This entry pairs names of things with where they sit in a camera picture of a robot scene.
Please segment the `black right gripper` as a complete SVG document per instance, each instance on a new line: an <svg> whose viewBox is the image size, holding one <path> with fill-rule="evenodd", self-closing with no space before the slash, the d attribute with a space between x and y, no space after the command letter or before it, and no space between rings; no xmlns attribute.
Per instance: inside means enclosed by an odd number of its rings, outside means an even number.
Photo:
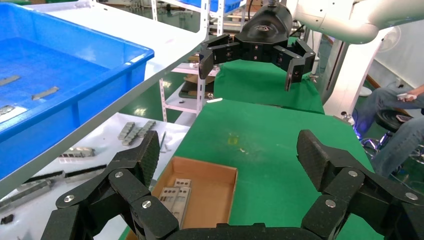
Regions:
<svg viewBox="0 0 424 240"><path fill-rule="evenodd" d="M200 45L198 74L204 80L215 65L235 60L273 64L286 72L284 90L300 83L303 75L312 71L315 52L307 43L296 39L288 45L293 26L290 10L281 3L263 6L240 33L223 34Z"/></svg>

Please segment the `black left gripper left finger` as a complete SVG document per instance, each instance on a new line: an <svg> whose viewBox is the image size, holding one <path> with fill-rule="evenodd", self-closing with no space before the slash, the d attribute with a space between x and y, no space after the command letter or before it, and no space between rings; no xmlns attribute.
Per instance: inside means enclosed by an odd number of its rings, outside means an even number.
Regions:
<svg viewBox="0 0 424 240"><path fill-rule="evenodd" d="M92 240L109 220L121 216L139 240L165 240L179 222L149 190L160 154L158 133L119 151L99 175L56 200L43 240Z"/></svg>

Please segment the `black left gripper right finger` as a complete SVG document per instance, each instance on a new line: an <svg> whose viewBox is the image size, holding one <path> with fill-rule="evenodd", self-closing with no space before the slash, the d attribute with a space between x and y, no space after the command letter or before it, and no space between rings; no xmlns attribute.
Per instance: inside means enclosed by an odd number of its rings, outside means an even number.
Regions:
<svg viewBox="0 0 424 240"><path fill-rule="evenodd" d="M299 132L297 158L320 193L301 227L334 240L351 215L386 240L424 237L424 197L366 169L348 151L324 145L307 129Z"/></svg>

